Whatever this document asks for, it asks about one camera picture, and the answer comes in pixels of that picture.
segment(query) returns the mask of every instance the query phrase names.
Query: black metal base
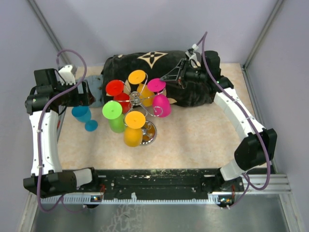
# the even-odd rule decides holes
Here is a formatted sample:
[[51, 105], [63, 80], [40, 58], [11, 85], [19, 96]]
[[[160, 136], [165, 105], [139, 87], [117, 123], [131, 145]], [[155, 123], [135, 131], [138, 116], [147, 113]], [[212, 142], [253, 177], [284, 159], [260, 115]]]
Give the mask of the black metal base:
[[216, 186], [213, 176], [217, 169], [153, 169], [153, 170], [97, 170], [98, 186], [80, 188], [77, 192], [101, 192], [104, 199], [131, 199], [135, 193], [139, 200], [191, 200], [207, 199], [213, 191], [244, 191], [242, 178], [236, 178], [226, 189]]

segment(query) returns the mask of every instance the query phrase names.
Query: blue cup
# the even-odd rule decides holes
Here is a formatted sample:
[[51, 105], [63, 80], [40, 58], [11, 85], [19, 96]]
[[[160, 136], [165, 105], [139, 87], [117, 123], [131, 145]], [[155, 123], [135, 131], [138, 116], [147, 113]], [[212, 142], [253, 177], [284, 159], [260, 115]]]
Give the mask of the blue cup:
[[80, 122], [91, 120], [91, 112], [88, 106], [76, 106], [72, 109], [72, 115]]
[[95, 131], [98, 128], [98, 122], [95, 120], [90, 120], [88, 122], [86, 122], [85, 124], [85, 129], [88, 132], [92, 132]]

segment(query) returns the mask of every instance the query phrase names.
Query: colorful cup stand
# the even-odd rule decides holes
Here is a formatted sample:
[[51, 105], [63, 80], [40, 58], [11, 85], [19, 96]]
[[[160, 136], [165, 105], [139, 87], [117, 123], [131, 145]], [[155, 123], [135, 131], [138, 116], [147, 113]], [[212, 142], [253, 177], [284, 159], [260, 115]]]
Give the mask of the colorful cup stand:
[[[156, 128], [152, 122], [146, 121], [143, 113], [133, 111], [133, 106], [141, 106], [146, 111], [146, 115], [168, 116], [171, 113], [168, 98], [163, 94], [155, 95], [155, 93], [162, 93], [166, 83], [160, 78], [147, 83], [148, 76], [143, 70], [131, 72], [127, 80], [131, 85], [139, 85], [136, 91], [126, 94], [123, 81], [110, 81], [105, 90], [108, 95], [113, 96], [113, 101], [103, 106], [102, 113], [108, 119], [113, 132], [124, 133], [124, 142], [127, 146], [148, 145], [157, 136]], [[150, 113], [146, 107], [152, 107], [153, 113]]]

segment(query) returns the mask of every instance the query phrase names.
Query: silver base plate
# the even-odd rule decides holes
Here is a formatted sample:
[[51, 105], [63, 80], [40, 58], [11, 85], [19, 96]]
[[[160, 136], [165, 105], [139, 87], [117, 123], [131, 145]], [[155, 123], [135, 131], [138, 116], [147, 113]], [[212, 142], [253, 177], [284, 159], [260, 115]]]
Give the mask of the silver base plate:
[[155, 125], [150, 121], [146, 121], [145, 125], [141, 129], [143, 131], [143, 140], [140, 145], [151, 144], [157, 135]]

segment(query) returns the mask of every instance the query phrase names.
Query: cable tie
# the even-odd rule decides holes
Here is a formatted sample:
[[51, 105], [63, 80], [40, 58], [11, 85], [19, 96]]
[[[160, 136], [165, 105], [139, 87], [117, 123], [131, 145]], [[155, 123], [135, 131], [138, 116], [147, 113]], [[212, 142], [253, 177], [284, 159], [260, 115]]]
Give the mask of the cable tie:
[[253, 116], [249, 116], [249, 117], [245, 118], [245, 120], [248, 120], [248, 119], [254, 119], [254, 117]]
[[240, 101], [240, 99], [235, 98], [232, 102], [238, 102], [238, 101]]

